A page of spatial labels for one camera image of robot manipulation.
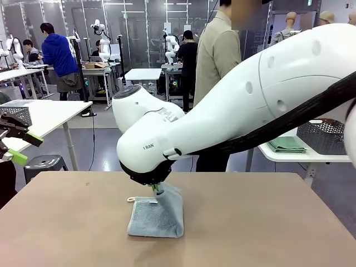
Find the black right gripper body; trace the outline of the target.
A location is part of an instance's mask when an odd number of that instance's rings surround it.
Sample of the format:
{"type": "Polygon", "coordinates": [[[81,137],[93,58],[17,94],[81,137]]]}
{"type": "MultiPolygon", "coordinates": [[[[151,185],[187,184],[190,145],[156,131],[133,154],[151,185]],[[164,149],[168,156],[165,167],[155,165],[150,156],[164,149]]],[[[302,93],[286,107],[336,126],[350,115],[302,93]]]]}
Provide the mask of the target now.
{"type": "Polygon", "coordinates": [[[160,163],[152,171],[145,173],[138,173],[127,168],[122,162],[120,162],[122,170],[128,174],[131,180],[141,185],[156,185],[164,182],[172,171],[173,161],[166,160],[160,163]]]}

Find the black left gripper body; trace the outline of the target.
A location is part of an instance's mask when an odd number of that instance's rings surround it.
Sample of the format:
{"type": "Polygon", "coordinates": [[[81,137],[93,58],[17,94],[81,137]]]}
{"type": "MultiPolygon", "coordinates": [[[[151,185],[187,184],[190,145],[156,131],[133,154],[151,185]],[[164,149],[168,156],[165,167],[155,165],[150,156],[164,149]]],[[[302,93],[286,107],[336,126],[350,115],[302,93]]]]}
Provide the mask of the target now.
{"type": "Polygon", "coordinates": [[[1,140],[5,137],[17,137],[16,116],[10,113],[1,114],[1,140]]]}

